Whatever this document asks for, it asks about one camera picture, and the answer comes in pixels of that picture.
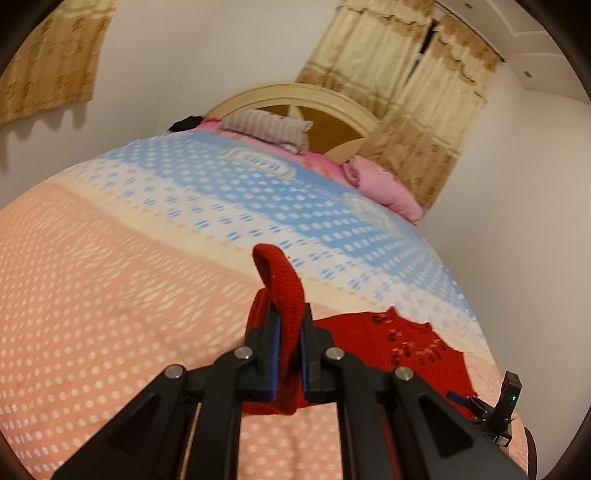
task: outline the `bolt head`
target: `bolt head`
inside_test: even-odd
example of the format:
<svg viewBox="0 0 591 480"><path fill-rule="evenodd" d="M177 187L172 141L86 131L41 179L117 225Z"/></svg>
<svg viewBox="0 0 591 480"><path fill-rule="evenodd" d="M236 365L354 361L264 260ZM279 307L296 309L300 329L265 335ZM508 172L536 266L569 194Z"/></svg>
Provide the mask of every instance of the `bolt head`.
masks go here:
<svg viewBox="0 0 591 480"><path fill-rule="evenodd" d="M410 367L398 367L396 370L394 370L394 375L399 380L404 380L407 382L412 379L412 377L414 377L414 371Z"/></svg>
<svg viewBox="0 0 591 480"><path fill-rule="evenodd" d="M253 354L254 352L252 351L252 348L246 345L239 346L236 350L234 350L234 355L240 360L248 360L253 356Z"/></svg>
<svg viewBox="0 0 591 480"><path fill-rule="evenodd" d="M345 356L345 351L337 346L332 346L330 348L327 348L324 354L327 358L330 358L331 360L342 360Z"/></svg>
<svg viewBox="0 0 591 480"><path fill-rule="evenodd" d="M176 378L181 378L183 376L183 372L184 372L184 368L181 367L180 365L170 365L164 371L164 375L166 375L171 380L174 380Z"/></svg>

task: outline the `bed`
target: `bed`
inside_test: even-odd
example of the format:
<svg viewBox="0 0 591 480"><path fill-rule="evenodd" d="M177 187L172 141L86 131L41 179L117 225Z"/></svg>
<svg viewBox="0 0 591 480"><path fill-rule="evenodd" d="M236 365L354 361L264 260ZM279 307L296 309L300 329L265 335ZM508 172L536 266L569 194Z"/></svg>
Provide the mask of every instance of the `bed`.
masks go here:
<svg viewBox="0 0 591 480"><path fill-rule="evenodd" d="M261 282L253 245L276 244L314 316L394 306L465 353L495 404L501 375L458 285L415 227L330 168L377 120L338 93L264 86L215 107L314 117L293 155L215 122L80 163L0 211L0 430L49 479L167 365L211 364L240 345ZM528 467L519 418L509 454ZM241 479L338 479L336 408L245 417Z"/></svg>

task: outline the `red cloth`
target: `red cloth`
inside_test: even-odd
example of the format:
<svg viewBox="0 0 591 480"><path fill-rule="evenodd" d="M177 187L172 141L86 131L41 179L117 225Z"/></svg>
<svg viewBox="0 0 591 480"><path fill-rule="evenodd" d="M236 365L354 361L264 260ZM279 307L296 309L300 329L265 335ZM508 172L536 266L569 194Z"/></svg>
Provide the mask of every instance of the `red cloth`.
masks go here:
<svg viewBox="0 0 591 480"><path fill-rule="evenodd" d="M257 292L252 304L246 331L263 325L272 301L281 314L281 345L279 350L279 381L275 400L268 404L246 403L245 413L253 415L293 415L297 403L303 401L301 390L300 326L306 301L300 278L275 245L259 244L252 257L265 288Z"/></svg>
<svg viewBox="0 0 591 480"><path fill-rule="evenodd" d="M335 345L369 367L391 371L403 365L412 368L442 397L448 390L467 397L476 395L464 354L446 345L430 323L411 322L390 308L384 313L345 313L314 325L330 330ZM452 405L467 418L474 418L467 408Z"/></svg>
<svg viewBox="0 0 591 480"><path fill-rule="evenodd" d="M279 382L275 401L249 404L244 412L256 415L292 415L297 408L310 404L301 389L301 321L304 316L304 289L297 273L283 252L274 245L259 244L253 250L255 265L265 288L252 304L246 331L261 326L272 301L281 315ZM446 345L429 323L414 323L390 308L383 313L345 313L317 320L316 326L332 332L335 345L358 356L370 367L392 371L398 366L411 367L440 395L453 390L467 397L475 396L461 352ZM470 411L454 405L464 416Z"/></svg>

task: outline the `white wall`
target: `white wall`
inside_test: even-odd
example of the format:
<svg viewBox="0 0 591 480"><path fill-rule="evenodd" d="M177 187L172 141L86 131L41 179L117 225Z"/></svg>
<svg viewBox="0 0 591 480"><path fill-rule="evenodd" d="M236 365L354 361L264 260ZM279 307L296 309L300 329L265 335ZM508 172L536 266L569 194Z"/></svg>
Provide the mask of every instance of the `white wall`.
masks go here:
<svg viewBox="0 0 591 480"><path fill-rule="evenodd" d="M338 0L229 0L175 72L159 130L201 115L243 90L293 82L333 17Z"/></svg>
<svg viewBox="0 0 591 480"><path fill-rule="evenodd" d="M591 403L591 106L508 69L421 230L456 277L554 466Z"/></svg>
<svg viewBox="0 0 591 480"><path fill-rule="evenodd" d="M149 137L174 66L207 34L225 0L119 0L95 97L0 127L0 207L79 161Z"/></svg>

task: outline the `headboard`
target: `headboard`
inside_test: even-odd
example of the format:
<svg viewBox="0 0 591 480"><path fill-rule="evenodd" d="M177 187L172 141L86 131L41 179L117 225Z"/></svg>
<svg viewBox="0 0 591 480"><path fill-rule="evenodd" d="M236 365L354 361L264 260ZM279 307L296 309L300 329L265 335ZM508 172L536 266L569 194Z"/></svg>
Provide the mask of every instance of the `headboard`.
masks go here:
<svg viewBox="0 0 591 480"><path fill-rule="evenodd" d="M310 149L344 163L361 148L378 118L341 93L304 83L263 85L220 103L207 115L222 119L241 109L265 109L314 121Z"/></svg>

